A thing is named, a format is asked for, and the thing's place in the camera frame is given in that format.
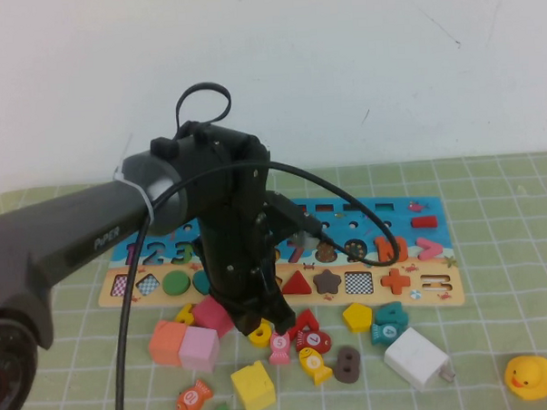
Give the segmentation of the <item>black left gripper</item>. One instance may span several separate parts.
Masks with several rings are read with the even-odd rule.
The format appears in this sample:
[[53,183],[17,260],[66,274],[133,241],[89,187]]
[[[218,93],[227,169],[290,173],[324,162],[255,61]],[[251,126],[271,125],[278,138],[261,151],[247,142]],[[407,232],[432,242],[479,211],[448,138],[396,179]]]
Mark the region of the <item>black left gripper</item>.
[[236,329],[248,336],[265,318],[279,335],[286,334],[295,325],[296,313],[277,287],[266,213],[225,204],[203,212],[199,226],[210,290]]

